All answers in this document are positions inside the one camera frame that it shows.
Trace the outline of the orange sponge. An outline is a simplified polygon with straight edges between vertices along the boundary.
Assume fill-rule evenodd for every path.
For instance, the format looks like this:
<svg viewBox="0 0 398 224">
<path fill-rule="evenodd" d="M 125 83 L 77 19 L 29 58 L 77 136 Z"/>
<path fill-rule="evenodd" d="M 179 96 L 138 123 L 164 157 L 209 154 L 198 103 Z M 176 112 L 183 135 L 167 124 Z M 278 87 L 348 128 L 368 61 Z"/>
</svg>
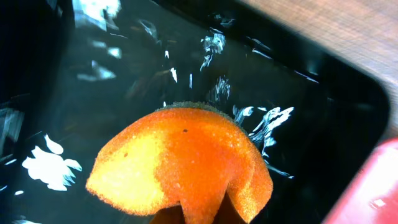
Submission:
<svg viewBox="0 0 398 224">
<path fill-rule="evenodd" d="M 99 151 L 86 189 L 130 215 L 179 207 L 185 223 L 213 223 L 224 199 L 249 223 L 273 181 L 247 132 L 203 103 L 178 102 L 133 122 Z"/>
</svg>

